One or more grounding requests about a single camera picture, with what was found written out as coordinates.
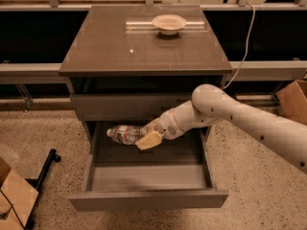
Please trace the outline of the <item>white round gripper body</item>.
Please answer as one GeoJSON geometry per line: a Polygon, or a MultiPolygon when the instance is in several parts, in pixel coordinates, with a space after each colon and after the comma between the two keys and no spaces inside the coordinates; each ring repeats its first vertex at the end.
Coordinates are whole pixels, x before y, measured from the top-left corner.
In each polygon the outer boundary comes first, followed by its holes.
{"type": "Polygon", "coordinates": [[[173,109],[161,114],[157,119],[156,129],[163,135],[163,138],[167,140],[177,139],[184,134],[184,131],[177,124],[173,109]]]}

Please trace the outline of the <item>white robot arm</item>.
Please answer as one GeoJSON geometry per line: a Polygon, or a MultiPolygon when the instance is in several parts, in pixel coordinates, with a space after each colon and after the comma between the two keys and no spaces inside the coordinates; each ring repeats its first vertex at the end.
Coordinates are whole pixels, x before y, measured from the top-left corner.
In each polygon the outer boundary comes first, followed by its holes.
{"type": "Polygon", "coordinates": [[[222,89],[203,84],[191,99],[171,108],[145,126],[136,142],[142,150],[174,140],[193,128],[210,127],[226,120],[262,143],[293,166],[307,173],[307,126],[240,103],[222,89]]]}

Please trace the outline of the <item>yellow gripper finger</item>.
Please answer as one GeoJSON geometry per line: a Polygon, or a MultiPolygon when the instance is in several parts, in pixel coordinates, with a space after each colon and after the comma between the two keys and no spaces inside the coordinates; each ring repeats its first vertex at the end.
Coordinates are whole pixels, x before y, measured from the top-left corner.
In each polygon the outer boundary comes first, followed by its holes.
{"type": "Polygon", "coordinates": [[[158,119],[154,119],[150,123],[146,124],[144,128],[146,129],[147,132],[152,132],[154,130],[157,130],[157,122],[158,119]]]}

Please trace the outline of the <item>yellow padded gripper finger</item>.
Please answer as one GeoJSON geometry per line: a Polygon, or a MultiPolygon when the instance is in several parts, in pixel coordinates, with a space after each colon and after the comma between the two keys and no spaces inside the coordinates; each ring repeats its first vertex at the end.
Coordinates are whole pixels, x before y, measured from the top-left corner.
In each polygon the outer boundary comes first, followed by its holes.
{"type": "Polygon", "coordinates": [[[147,150],[158,146],[162,142],[162,140],[163,134],[156,130],[153,130],[151,132],[148,132],[144,137],[138,140],[135,145],[140,150],[147,150]]]}

